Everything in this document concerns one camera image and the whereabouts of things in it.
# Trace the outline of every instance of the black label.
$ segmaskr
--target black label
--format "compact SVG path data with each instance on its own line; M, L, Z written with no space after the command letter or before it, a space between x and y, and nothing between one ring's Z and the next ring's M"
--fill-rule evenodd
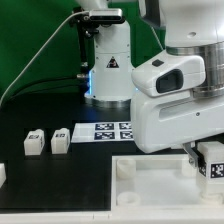
M110 62L108 63L107 68L119 68L119 65L114 57L110 59Z

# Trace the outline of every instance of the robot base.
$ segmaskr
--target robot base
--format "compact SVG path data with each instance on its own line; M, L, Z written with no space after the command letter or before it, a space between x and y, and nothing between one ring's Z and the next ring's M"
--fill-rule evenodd
M105 100L97 100L97 99L85 96L85 103L96 106L96 107L103 107L103 108L129 108L131 104L131 100L129 99L129 100L121 100L121 101L105 101Z

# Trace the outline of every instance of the white box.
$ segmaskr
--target white box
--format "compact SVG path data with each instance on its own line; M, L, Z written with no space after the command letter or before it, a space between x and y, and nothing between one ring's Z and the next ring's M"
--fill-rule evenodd
M70 132L66 128L56 130L51 139L53 154L66 154L70 145Z
M25 155L40 155L45 144L44 131L30 131L24 141Z

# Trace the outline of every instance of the wall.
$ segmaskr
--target wall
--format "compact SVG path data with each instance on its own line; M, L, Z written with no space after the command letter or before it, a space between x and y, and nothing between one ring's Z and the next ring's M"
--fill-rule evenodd
M1 0L0 95L76 6L74 0ZM121 7L131 25L134 66L160 52L150 28L139 19L137 3L112 3L111 7ZM164 33L158 32L158 35L161 36L161 40L164 39ZM90 65L93 66L93 41L87 45ZM79 72L79 62L76 29L66 25L16 84L13 91L31 81L76 75ZM52 84L42 84L36 88L50 86ZM77 89L70 87L54 91Z

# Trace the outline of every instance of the small white block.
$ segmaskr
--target small white block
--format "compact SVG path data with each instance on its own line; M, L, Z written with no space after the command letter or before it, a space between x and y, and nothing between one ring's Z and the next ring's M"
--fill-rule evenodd
M0 188L4 184L5 180L6 180L5 165L0 164Z
M45 144L44 131L30 131L24 141L25 155L40 155Z
M196 183L204 195L224 193L224 145L220 142L201 142L198 151L205 164L198 168Z
M56 130L51 139L52 154L66 154L70 145L70 132L66 128Z

